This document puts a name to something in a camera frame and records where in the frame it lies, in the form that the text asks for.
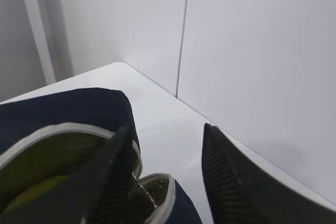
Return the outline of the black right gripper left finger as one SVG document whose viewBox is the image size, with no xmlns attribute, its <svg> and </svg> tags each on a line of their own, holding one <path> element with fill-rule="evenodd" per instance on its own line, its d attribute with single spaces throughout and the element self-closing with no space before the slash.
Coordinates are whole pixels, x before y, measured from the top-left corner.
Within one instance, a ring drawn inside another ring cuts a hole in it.
<svg viewBox="0 0 336 224">
<path fill-rule="evenodd" d="M 1 154 L 1 223 L 122 223 L 136 152 L 130 126 L 62 123 L 21 137 Z M 3 212 L 18 194 L 57 175 L 68 178 Z"/>
</svg>

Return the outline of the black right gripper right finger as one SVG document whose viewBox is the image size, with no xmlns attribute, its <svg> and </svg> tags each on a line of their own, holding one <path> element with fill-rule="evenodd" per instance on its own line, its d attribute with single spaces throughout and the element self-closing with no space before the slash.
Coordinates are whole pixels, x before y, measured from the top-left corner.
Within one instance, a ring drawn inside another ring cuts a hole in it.
<svg viewBox="0 0 336 224">
<path fill-rule="evenodd" d="M 202 174 L 214 223 L 335 223 L 335 211 L 276 180 L 208 123 Z"/>
</svg>

